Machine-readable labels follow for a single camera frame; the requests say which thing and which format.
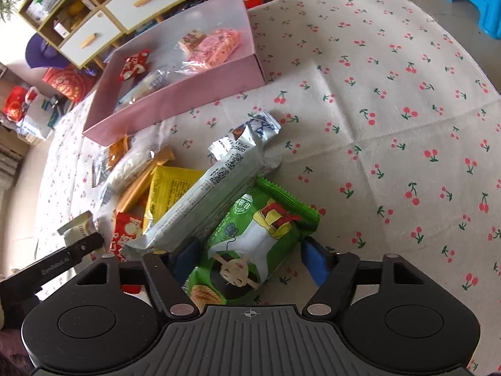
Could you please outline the green chips snack bag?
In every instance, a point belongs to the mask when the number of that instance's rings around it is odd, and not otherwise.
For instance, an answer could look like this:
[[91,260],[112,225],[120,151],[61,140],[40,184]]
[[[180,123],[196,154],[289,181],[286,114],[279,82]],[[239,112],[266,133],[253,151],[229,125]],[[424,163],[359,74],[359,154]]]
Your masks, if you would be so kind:
[[200,311],[208,305],[243,304],[319,223],[314,208],[258,178],[207,240],[184,289]]

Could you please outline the yellow snack bag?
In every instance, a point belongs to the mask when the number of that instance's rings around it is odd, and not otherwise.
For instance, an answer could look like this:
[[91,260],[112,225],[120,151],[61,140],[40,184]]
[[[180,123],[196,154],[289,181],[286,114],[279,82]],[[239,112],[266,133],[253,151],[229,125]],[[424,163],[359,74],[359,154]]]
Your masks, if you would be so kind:
[[143,217],[146,233],[204,175],[203,171],[159,165],[153,171]]

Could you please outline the gold wafer bar pack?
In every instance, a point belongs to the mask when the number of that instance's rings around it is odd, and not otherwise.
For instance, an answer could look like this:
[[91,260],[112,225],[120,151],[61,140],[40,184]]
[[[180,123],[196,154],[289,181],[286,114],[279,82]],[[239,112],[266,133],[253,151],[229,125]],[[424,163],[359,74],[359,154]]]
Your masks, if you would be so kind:
[[155,168],[174,160],[175,155],[170,146],[161,149],[121,195],[116,205],[115,213],[128,212],[133,209],[149,189]]

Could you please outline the white beige snack pack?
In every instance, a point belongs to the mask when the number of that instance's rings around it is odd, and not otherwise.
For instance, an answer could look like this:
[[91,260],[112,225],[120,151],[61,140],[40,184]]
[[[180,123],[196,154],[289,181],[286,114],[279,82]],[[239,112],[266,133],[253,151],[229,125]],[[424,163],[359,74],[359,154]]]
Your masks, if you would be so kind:
[[90,211],[81,213],[79,216],[58,228],[57,232],[64,238],[66,247],[72,246],[74,243],[97,232],[94,225],[93,213]]

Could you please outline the long silver-green snack pack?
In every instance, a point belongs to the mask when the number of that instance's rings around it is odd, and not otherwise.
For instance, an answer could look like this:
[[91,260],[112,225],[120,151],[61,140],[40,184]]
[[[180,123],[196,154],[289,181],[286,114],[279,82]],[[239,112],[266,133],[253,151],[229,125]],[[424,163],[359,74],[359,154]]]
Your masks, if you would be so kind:
[[174,252],[193,236],[201,236],[218,214],[252,185],[257,176],[273,171],[279,160],[265,153],[265,144],[250,127],[234,139],[215,142],[220,159],[145,234],[128,241],[122,253],[129,261],[151,251]]

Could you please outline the white rice cracker pack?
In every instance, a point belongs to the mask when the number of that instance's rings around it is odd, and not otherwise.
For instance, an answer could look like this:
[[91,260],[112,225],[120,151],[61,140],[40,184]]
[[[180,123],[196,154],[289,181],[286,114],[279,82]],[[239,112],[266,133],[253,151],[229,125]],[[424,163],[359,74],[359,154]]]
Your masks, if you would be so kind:
[[144,171],[154,157],[155,151],[151,149],[136,149],[127,152],[105,179],[100,192],[99,205],[105,206],[114,196],[121,194]]

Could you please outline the blue silver chocolate pack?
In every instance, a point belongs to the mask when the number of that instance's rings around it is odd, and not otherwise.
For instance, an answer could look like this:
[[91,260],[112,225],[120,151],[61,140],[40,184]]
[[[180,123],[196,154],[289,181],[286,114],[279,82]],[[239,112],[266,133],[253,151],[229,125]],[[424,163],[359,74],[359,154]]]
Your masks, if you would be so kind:
[[232,134],[237,139],[248,126],[258,136],[263,144],[279,135],[281,125],[267,110],[260,110],[250,116],[249,120],[236,127]]

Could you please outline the clear wafer pack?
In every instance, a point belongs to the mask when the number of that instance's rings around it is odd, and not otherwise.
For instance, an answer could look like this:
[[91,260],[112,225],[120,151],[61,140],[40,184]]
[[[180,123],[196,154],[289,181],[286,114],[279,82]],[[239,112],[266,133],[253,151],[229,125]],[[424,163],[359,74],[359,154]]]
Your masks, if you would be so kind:
[[169,84],[169,75],[170,71],[167,66],[162,66],[149,72],[148,75],[118,100],[115,111],[125,109],[140,99],[164,88]]

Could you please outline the small red candy pack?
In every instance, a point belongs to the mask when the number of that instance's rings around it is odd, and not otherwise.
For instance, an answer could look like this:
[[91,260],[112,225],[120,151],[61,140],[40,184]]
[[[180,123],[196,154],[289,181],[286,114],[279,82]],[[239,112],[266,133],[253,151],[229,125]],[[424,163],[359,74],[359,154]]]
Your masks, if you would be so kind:
[[146,72],[149,53],[149,49],[144,49],[137,54],[127,57],[121,69],[119,80],[126,81]]

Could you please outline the pink floral snack pack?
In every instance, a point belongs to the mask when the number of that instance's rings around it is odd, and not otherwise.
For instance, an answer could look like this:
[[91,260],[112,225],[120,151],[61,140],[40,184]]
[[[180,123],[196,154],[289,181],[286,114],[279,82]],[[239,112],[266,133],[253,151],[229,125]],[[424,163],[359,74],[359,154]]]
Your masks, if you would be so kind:
[[240,45],[241,32],[217,29],[199,43],[189,55],[186,65],[194,72],[206,71],[223,64]]

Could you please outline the red white biscuit pack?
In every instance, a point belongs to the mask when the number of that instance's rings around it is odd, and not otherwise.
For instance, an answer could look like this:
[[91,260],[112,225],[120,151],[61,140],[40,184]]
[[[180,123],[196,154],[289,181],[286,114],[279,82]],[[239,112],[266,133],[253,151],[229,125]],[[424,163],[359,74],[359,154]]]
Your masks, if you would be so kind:
[[119,261],[127,261],[122,253],[123,246],[131,240],[136,239],[143,233],[143,219],[134,217],[126,212],[119,212],[116,215],[115,229],[111,239],[110,253],[115,255]]

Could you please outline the orange silver snack pack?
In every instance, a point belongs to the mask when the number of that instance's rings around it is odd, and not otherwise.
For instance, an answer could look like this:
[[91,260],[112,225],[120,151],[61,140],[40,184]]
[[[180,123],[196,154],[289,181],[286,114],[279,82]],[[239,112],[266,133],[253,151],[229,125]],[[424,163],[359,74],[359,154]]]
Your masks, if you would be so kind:
[[92,186],[97,188],[104,183],[118,162],[129,150],[129,138],[123,136],[109,147],[101,149],[93,159],[92,165]]

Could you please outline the clear cracker pack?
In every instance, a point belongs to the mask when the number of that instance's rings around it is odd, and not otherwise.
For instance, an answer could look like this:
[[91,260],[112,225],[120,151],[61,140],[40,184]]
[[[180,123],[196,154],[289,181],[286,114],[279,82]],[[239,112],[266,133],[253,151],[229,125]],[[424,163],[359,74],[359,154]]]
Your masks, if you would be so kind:
[[184,52],[185,60],[197,60],[203,52],[198,46],[205,40],[206,34],[200,30],[192,30],[184,35],[179,41],[178,46]]

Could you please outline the cherry print floor cloth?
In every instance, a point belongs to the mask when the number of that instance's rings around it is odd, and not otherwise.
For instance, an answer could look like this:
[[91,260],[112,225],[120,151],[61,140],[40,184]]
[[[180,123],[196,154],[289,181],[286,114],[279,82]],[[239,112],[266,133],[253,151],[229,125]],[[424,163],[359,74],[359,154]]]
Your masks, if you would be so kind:
[[260,110],[281,124],[271,180],[320,214],[314,238],[364,260],[394,253],[470,308],[467,368],[500,368],[500,94],[410,0],[277,0],[252,9],[266,83],[149,127],[180,165]]

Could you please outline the white shopping bag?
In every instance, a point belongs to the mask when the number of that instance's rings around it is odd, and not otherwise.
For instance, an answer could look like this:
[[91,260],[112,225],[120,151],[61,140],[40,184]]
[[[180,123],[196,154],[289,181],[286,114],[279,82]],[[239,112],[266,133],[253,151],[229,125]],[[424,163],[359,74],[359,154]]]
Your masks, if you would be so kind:
[[22,119],[17,123],[20,132],[43,141],[49,138],[59,120],[58,99],[57,95],[47,97],[32,86],[25,95]]

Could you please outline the red gift bag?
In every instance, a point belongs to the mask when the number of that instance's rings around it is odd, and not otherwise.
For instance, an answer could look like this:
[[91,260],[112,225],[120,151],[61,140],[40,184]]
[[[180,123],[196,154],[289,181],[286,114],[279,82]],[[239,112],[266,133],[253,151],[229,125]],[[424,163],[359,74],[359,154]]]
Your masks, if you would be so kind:
[[22,86],[14,86],[5,100],[3,113],[10,121],[20,122],[25,115],[24,104],[28,90]]

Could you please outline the pink cardboard box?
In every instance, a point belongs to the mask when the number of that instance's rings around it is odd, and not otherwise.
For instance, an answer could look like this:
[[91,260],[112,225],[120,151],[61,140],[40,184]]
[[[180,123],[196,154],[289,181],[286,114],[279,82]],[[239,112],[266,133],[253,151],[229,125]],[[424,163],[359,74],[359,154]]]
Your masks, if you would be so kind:
[[[237,31],[239,45],[221,65],[193,72],[189,69],[187,54],[179,48],[179,41],[189,31],[210,34],[217,29]],[[119,109],[120,99],[133,87],[130,81],[119,78],[125,60],[144,49],[149,50],[147,71],[164,73],[163,86]],[[82,133],[108,146],[124,135],[265,83],[244,0],[209,0],[164,20],[111,55]]]

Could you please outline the red round gift box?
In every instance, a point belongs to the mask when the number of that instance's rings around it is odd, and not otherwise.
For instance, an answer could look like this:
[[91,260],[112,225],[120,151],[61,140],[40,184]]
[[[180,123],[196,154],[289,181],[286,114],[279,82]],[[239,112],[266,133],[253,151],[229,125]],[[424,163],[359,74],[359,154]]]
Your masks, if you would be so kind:
[[75,103],[80,103],[90,93],[96,80],[96,76],[71,66],[65,69],[50,67],[43,75],[46,84]]

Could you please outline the purple plush toy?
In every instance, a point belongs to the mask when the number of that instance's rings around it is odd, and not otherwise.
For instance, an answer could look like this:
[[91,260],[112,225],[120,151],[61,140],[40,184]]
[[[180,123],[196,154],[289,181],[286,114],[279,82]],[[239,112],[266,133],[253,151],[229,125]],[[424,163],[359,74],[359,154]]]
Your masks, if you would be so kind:
[[70,65],[66,57],[37,33],[31,37],[26,45],[25,61],[31,69],[64,69]]

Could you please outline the wooden tv cabinet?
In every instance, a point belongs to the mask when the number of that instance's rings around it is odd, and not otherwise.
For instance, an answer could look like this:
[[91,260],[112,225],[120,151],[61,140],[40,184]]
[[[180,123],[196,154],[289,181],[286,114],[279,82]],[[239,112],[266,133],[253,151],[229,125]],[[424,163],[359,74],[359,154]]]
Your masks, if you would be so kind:
[[19,15],[73,66],[104,64],[99,55],[122,37],[188,0],[24,0]]

